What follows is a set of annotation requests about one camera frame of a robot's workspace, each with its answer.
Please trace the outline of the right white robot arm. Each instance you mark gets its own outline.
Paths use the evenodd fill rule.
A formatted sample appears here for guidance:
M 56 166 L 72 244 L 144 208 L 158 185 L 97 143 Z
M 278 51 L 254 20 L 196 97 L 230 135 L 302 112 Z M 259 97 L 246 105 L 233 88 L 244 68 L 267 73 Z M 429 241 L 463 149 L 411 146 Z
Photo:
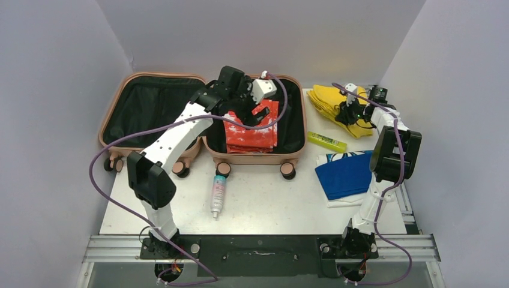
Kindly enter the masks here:
M 412 176 L 422 135 L 403 123 L 396 108 L 387 102 L 385 88 L 375 86 L 366 93 L 353 83 L 334 83 L 333 87 L 346 96 L 337 119 L 345 124 L 365 120 L 378 133 L 369 163 L 372 177 L 367 193 L 339 240 L 340 251 L 354 257 L 363 249 L 363 242 L 372 242 L 378 233 L 379 218 L 393 200 L 395 188 Z

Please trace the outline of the white pink spray bottle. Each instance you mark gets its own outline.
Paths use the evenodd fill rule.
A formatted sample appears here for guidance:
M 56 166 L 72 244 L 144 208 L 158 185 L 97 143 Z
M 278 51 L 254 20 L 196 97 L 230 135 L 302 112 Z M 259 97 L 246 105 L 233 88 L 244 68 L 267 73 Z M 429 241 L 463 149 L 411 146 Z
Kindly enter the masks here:
M 212 182 L 212 193 L 210 209 L 212 217 L 218 219 L 219 214 L 223 209 L 224 195 L 226 192 L 226 178 L 221 175 L 216 175 Z

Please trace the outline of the pink hard-shell suitcase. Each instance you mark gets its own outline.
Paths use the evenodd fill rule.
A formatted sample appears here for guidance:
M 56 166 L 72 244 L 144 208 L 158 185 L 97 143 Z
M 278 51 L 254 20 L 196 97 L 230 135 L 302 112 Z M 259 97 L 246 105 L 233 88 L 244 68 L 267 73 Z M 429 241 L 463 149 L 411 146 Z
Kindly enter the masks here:
M 177 175 L 181 178 L 188 175 L 190 164 L 201 147 L 211 153 L 215 164 L 289 163 L 295 166 L 307 143 L 303 92 L 295 79 L 286 75 L 279 75 L 278 78 L 276 94 L 269 99 L 278 103 L 277 111 L 283 117 L 275 128 L 277 143 L 269 152 L 229 148 L 225 123 L 215 120 L 179 157 L 180 170 Z M 99 142 L 107 146 L 121 137 L 173 123 L 193 94 L 205 86 L 205 80 L 194 74 L 140 72 L 131 75 L 124 80 L 112 101 L 101 127 Z

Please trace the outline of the red white tie-dye cloth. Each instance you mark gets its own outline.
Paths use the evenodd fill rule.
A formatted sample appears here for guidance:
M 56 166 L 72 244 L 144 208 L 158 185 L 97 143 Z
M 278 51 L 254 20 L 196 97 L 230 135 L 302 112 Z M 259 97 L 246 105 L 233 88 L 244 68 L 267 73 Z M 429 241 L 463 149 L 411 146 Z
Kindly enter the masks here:
M 264 117 L 259 126 L 272 123 L 279 115 L 279 102 L 273 100 L 262 100 L 260 105 L 254 109 L 254 113 L 258 113 L 266 107 L 269 108 L 270 113 Z M 278 145 L 277 124 L 261 130 L 246 130 L 224 121 L 224 130 L 226 151 L 230 154 L 269 153 L 273 152 Z

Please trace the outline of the yellow cloth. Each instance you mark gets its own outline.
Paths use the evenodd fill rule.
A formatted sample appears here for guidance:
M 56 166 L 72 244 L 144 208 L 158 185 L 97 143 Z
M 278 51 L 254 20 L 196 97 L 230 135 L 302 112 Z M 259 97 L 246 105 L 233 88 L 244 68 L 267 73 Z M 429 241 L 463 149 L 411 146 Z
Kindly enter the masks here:
M 359 139 L 364 136 L 371 136 L 373 130 L 368 128 L 368 123 L 358 120 L 355 124 L 345 125 L 335 120 L 339 114 L 339 104 L 346 101 L 346 96 L 342 95 L 338 88 L 333 86 L 314 85 L 307 92 L 307 96 L 313 107 L 324 117 L 343 128 L 352 137 Z

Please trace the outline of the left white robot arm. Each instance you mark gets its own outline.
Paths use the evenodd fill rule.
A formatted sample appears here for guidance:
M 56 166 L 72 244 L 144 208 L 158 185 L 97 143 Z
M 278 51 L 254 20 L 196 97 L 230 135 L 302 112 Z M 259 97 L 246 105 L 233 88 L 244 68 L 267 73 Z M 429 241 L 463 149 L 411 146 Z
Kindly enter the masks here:
M 252 79 L 237 68 L 224 66 L 218 79 L 198 89 L 182 115 L 153 144 L 127 157 L 129 187 L 145 208 L 151 235 L 157 238 L 155 250 L 162 257 L 171 258 L 179 249 L 174 238 L 178 228 L 170 205 L 176 193 L 176 185 L 169 176 L 173 165 L 200 133 L 228 112 L 236 115 L 240 127 L 259 125 L 270 110 L 253 111 L 276 90 L 267 71 Z

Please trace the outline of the yellow green tube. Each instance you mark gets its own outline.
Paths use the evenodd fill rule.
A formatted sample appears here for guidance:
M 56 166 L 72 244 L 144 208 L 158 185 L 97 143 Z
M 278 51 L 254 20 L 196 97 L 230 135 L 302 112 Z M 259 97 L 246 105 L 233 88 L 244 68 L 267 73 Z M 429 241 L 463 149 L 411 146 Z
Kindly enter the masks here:
M 311 131 L 307 132 L 307 139 L 309 142 L 314 143 L 323 148 L 327 148 L 336 153 L 345 153 L 347 150 L 347 144 L 326 136 L 323 136 L 318 133 L 314 133 Z

